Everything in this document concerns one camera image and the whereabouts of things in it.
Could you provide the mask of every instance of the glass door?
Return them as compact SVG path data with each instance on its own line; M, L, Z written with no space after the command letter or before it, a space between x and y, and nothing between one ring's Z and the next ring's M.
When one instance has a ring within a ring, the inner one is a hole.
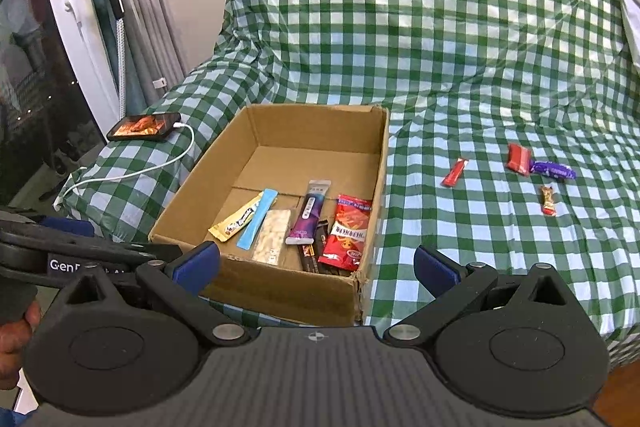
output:
M52 214L102 146L49 0L0 0L0 206Z

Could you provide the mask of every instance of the smartphone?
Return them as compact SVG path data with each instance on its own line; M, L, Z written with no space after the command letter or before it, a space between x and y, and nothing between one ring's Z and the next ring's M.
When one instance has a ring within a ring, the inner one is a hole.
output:
M107 133L107 140L162 141L174 129L174 123L179 121L179 112L125 116Z

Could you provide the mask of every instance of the wooden floor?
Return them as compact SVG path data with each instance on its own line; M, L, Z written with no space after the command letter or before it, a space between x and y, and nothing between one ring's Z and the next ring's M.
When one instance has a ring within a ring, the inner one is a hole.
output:
M640 360L613 370L595 410L611 427L640 426Z

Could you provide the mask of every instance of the red snack bag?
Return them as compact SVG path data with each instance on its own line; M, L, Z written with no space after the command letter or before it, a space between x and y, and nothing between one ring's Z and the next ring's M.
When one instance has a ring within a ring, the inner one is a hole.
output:
M335 221L318 263L356 271L364 250L371 201L338 196Z
M458 161L451 168L449 174L445 176L442 180L442 184L445 187L453 187L458 182L458 178L460 178L460 174L462 174L465 165L469 162L469 160L465 160L464 158L458 158Z
M516 143L509 144L509 161L507 167L518 174L529 176L529 160L531 159L531 151L519 146Z

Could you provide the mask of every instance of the human hand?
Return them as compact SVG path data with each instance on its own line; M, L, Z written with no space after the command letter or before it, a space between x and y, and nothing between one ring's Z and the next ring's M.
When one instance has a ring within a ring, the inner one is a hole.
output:
M22 349L40 323L40 306L33 301L21 321L0 326L0 389L13 389L18 384L22 367Z

